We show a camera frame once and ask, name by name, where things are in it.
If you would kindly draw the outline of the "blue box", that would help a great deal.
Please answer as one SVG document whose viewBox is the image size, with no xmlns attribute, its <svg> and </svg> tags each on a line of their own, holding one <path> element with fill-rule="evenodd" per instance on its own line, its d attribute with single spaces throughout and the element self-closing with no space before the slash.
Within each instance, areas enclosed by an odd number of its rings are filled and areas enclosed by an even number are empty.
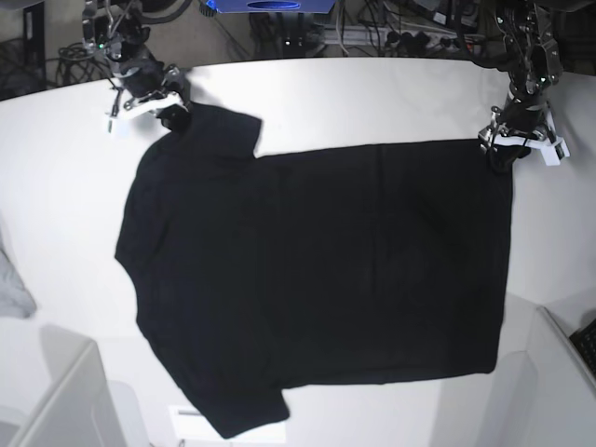
<svg viewBox="0 0 596 447">
<path fill-rule="evenodd" d="M 334 0 L 215 0 L 208 4 L 223 14 L 257 12 L 328 13 Z"/>
</svg>

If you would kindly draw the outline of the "grey crumpled cloth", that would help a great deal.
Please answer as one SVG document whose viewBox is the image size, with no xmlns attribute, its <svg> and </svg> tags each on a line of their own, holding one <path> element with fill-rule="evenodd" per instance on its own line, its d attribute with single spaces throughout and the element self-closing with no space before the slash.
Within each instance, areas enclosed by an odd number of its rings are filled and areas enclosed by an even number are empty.
<svg viewBox="0 0 596 447">
<path fill-rule="evenodd" d="M 0 280 L 1 317 L 32 318 L 37 311 L 37 304 L 7 255 L 4 241 L 1 241 Z"/>
</svg>

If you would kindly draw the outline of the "black keyboard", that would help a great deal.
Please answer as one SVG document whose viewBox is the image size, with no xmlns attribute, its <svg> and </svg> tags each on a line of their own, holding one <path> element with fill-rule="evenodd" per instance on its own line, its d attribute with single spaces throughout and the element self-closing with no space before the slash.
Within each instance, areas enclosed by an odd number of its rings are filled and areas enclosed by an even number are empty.
<svg viewBox="0 0 596 447">
<path fill-rule="evenodd" d="M 592 374 L 596 373 L 595 340 L 596 320 L 593 320 L 586 328 L 574 332 L 570 336 L 571 343 Z"/>
</svg>

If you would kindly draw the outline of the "black T-shirt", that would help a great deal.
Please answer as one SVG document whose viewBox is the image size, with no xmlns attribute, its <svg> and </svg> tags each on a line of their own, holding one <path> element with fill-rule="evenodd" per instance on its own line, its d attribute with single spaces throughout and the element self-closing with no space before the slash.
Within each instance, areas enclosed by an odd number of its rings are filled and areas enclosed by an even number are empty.
<svg viewBox="0 0 596 447">
<path fill-rule="evenodd" d="M 282 393 L 490 373 L 513 181 L 474 140 L 263 156 L 250 115 L 197 104 L 152 144 L 115 257 L 157 359 L 223 438 Z"/>
</svg>

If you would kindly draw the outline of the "white power strip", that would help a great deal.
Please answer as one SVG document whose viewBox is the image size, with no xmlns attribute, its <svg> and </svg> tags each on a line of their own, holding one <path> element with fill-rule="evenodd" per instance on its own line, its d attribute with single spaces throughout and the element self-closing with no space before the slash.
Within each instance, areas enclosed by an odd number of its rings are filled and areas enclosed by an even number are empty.
<svg viewBox="0 0 596 447">
<path fill-rule="evenodd" d="M 344 29 L 336 29 L 331 25 L 324 25 L 317 33 L 318 40 L 324 45 L 343 44 L 345 47 L 375 47 L 384 48 L 386 43 L 397 44 L 403 34 L 416 37 L 425 35 L 431 46 L 438 45 L 441 40 L 455 40 L 456 33 L 433 27 L 405 27 L 393 30 L 388 27 L 374 28 L 365 25 L 347 25 Z"/>
</svg>

